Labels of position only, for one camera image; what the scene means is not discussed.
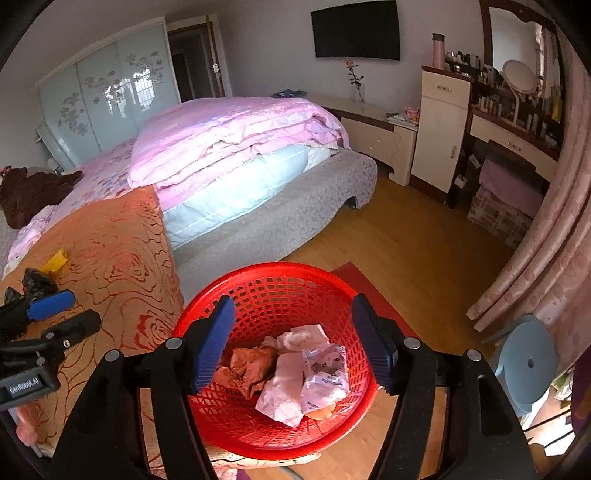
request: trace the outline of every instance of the red plastic basket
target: red plastic basket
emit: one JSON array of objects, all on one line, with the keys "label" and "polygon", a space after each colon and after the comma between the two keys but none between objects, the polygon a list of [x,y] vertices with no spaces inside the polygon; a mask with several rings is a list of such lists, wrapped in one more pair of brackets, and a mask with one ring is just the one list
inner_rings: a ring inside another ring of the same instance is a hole
[{"label": "red plastic basket", "polygon": [[200,435],[230,452],[261,460],[289,460],[327,448],[347,435],[369,410],[377,384],[351,319],[355,290],[333,274],[296,263],[276,262],[236,270],[212,283],[182,314],[175,336],[207,317],[222,295],[236,305],[236,324],[224,355],[258,346],[265,335],[319,323],[347,352],[349,395],[322,421],[304,417],[290,428],[255,410],[237,390],[211,384],[189,403]]}]

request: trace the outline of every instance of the brown stuffed toy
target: brown stuffed toy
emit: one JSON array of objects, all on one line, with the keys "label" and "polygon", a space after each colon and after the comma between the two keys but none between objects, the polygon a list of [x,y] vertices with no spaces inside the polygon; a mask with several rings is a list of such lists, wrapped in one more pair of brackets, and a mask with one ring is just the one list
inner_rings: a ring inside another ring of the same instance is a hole
[{"label": "brown stuffed toy", "polygon": [[27,226],[47,205],[59,205],[84,176],[81,171],[69,175],[34,173],[27,177],[26,168],[6,167],[0,173],[0,207],[6,223],[15,229]]}]

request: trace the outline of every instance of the crumpled paper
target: crumpled paper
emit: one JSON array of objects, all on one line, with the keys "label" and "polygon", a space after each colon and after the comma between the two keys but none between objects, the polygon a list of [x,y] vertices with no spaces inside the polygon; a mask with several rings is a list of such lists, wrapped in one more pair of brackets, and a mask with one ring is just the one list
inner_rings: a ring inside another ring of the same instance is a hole
[{"label": "crumpled paper", "polygon": [[330,341],[320,325],[293,327],[277,338],[266,337],[263,345],[280,353],[275,376],[263,388],[255,408],[267,417],[297,427],[304,414],[301,389],[304,383],[303,350],[327,347]]},{"label": "crumpled paper", "polygon": [[281,355],[282,353],[320,348],[329,344],[330,341],[321,325],[304,325],[293,327],[289,332],[285,332],[277,338],[267,336],[261,346],[271,346]]},{"label": "crumpled paper", "polygon": [[300,405],[303,381],[301,352],[280,355],[275,376],[263,388],[255,408],[273,420],[297,427],[304,416]]},{"label": "crumpled paper", "polygon": [[218,367],[213,382],[239,390],[245,398],[252,398],[272,375],[275,359],[276,351],[269,346],[235,348],[230,367]]}]

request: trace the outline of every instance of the box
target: box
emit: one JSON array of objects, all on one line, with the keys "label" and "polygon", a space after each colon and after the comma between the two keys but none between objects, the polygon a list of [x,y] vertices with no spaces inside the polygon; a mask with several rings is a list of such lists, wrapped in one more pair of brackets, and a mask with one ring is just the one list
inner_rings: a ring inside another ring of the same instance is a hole
[{"label": "box", "polygon": [[472,200],[468,219],[503,240],[513,250],[523,240],[533,221],[522,211],[503,203],[490,190],[480,186]]}]

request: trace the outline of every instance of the wooden floor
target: wooden floor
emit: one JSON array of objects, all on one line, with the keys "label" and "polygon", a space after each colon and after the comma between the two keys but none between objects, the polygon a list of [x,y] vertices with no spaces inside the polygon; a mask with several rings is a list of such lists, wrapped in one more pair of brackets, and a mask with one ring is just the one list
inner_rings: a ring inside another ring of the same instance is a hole
[{"label": "wooden floor", "polygon": [[[465,212],[389,181],[387,171],[380,168],[368,205],[361,210],[343,207],[320,235],[286,260],[325,270],[352,261],[432,349],[463,353],[467,348],[482,349],[482,335],[465,312],[511,254],[500,240],[469,222]],[[444,399],[444,394],[438,393],[438,398]],[[294,470],[305,480],[365,480],[394,406],[395,399],[380,391],[352,433],[324,450],[319,460]],[[441,430],[441,425],[433,428],[422,476],[436,469]],[[248,473],[253,480],[289,478],[279,469]]]}]

